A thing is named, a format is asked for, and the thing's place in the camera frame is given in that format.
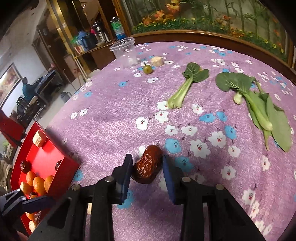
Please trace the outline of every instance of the plastic cup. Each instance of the plastic cup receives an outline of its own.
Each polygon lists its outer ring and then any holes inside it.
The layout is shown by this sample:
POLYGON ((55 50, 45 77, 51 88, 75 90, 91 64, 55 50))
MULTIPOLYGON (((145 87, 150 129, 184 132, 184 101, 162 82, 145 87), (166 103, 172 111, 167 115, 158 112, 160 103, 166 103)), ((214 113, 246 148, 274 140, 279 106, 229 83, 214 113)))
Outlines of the plastic cup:
POLYGON ((113 51, 116 59, 120 62, 120 66, 123 68, 129 68, 138 63, 134 43, 135 39, 129 37, 117 41, 110 47, 110 50, 113 51))

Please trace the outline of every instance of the green leafy vegetable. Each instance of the green leafy vegetable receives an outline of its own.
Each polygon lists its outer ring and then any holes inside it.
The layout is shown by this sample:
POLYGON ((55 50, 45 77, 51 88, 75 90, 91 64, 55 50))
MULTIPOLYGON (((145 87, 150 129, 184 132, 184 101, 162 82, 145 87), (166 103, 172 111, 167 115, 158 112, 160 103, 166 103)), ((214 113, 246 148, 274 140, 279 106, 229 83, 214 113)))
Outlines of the green leafy vegetable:
POLYGON ((234 102, 239 102, 242 94, 247 103, 251 118, 257 128, 263 132, 266 149, 268 138, 272 136, 276 143, 285 151, 291 147, 291 130, 284 110, 272 103, 268 93, 264 93, 260 83, 254 78, 242 73, 220 73, 216 77, 216 84, 222 91, 233 89, 237 91, 234 102), (255 82, 258 92, 249 90, 251 83, 255 82))
POLYGON ((252 81, 254 79, 243 73, 219 73, 216 77, 216 85, 222 91, 228 91, 229 89, 234 89, 240 92, 246 100, 249 102, 250 107, 252 108, 254 114, 257 117, 260 125, 267 131, 272 130, 272 124, 264 118, 260 110, 258 109, 256 103, 249 96, 249 89, 251 87, 252 81))
POLYGON ((285 112, 272 103, 270 96, 266 100, 266 111, 274 127, 271 131, 274 140, 285 152, 289 151, 292 144, 291 128, 285 112))
POLYGON ((181 108, 182 102, 192 83, 198 83, 209 77, 208 69, 201 69, 196 63, 189 63, 183 72, 185 82, 179 87, 178 91, 168 99, 168 108, 181 108))

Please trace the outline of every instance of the screw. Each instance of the screw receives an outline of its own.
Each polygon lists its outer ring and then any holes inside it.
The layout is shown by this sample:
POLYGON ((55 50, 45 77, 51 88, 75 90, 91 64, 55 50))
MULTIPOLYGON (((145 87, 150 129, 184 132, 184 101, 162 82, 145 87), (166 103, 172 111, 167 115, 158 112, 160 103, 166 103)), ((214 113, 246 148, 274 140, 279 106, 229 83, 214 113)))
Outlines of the screw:
POLYGON ((217 184, 216 185, 216 189, 217 190, 223 190, 224 189, 224 186, 222 184, 217 184))
POLYGON ((107 176, 105 178, 105 181, 108 182, 108 183, 112 182, 113 180, 114 180, 114 177, 112 177, 112 176, 107 176))
POLYGON ((80 188, 81 188, 81 185, 78 184, 78 183, 73 184, 72 187, 71 187, 71 189, 72 189, 73 191, 77 191, 77 190, 79 190, 80 188))
POLYGON ((182 177, 182 181, 185 183, 188 183, 191 181, 191 178, 190 177, 182 177))

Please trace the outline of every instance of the aquarium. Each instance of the aquarium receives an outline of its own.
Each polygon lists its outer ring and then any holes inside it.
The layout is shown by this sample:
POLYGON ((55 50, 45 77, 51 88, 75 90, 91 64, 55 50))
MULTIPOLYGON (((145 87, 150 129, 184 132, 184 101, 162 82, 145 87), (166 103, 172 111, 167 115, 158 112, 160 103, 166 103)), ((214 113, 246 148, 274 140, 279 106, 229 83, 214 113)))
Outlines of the aquarium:
POLYGON ((121 0, 132 33, 194 29, 234 36, 286 61, 287 34, 257 0, 121 0))

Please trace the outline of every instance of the table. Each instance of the table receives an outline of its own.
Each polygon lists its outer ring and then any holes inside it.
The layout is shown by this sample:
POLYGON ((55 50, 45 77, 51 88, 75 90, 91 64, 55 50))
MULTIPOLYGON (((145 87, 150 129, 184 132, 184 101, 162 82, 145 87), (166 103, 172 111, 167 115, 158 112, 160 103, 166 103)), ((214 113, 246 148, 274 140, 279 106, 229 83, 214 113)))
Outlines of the table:
MULTIPOLYGON (((277 240, 296 210, 295 144, 285 153, 270 138, 267 153, 246 103, 236 105, 234 92, 219 90, 215 77, 220 72, 256 77, 285 110, 293 141, 295 86, 268 65, 218 47, 162 42, 140 44, 136 50, 137 66, 123 69, 117 61, 110 63, 47 128, 81 162, 73 182, 94 184, 121 165, 126 153, 135 162, 147 145, 159 143, 198 183, 223 184, 266 240, 277 240), (163 57, 165 64, 145 75, 141 65, 153 56, 163 57), (209 69, 210 76, 192 84, 181 109, 167 110, 165 101, 184 82, 182 72, 189 62, 209 69)), ((150 185, 131 180, 125 203, 113 206, 115 240, 179 240, 181 217, 182 207, 169 201, 162 171, 150 185)))

